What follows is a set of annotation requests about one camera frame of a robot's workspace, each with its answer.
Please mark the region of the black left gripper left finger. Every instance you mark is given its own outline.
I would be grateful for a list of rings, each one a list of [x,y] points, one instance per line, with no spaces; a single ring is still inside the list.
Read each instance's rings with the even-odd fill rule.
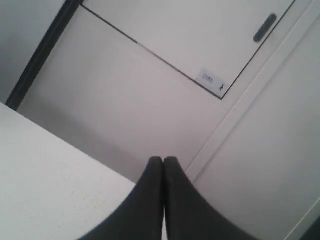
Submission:
[[[121,205],[82,240],[161,240],[164,219],[164,163],[152,156]]]

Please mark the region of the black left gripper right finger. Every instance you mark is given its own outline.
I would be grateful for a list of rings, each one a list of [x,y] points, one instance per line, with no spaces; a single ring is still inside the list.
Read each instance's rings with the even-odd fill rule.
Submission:
[[[196,190],[178,159],[168,156],[164,164],[164,208],[169,240],[254,240],[227,220]]]

